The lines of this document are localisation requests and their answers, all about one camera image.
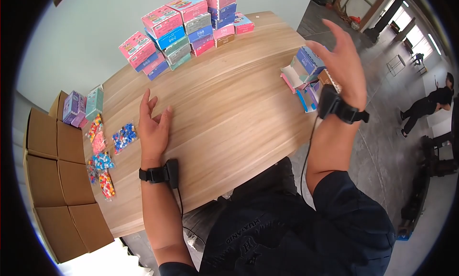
hand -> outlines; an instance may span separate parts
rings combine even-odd
[[[363,111],[367,102],[364,69],[351,36],[330,20],[322,20],[336,38],[333,52],[322,44],[306,40],[306,45],[324,62],[330,75],[341,85],[341,97],[352,107]]]
[[[152,118],[152,111],[158,102],[158,97],[149,99],[150,89],[146,89],[140,105],[138,128],[142,148],[142,170],[161,166],[161,155],[168,144],[169,124],[172,119],[171,106]]]

black pants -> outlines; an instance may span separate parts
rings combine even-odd
[[[415,103],[410,107],[408,111],[402,112],[403,118],[409,118],[408,122],[403,128],[405,134],[410,133],[419,118],[433,114],[436,108],[437,104],[430,102],[427,97],[415,101]]]
[[[261,172],[258,176],[234,188],[231,197],[226,200],[219,197],[218,200],[212,200],[195,210],[183,215],[183,226],[191,229],[203,241],[207,241],[210,229],[213,227],[221,212],[226,208],[228,201],[240,201],[250,198],[256,193],[279,193],[298,195],[295,186],[295,179],[291,169],[291,162],[288,157],[282,158],[277,164]],[[204,251],[205,244],[199,239],[195,244],[196,250]]]

black wrist device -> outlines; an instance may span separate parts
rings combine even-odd
[[[179,187],[179,161],[169,159],[162,167],[139,169],[139,178],[150,183],[169,182],[172,189]]]
[[[370,119],[370,114],[366,111],[359,112],[358,108],[349,106],[331,84],[325,84],[322,88],[317,112],[319,118],[322,119],[325,119],[328,114],[334,113],[340,120],[347,124],[352,124],[359,120],[368,123]]]

gray box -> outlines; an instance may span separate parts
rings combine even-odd
[[[192,32],[196,32],[206,26],[211,25],[210,22],[210,13],[206,12],[193,18],[185,23],[185,32],[187,35],[191,34]]]

left hand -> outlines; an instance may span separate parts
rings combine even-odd
[[[141,169],[161,166],[163,154],[169,140],[169,124],[172,119],[172,107],[168,106],[163,113],[152,118],[153,108],[158,97],[150,99],[150,89],[146,89],[139,110],[139,137],[141,139]]]

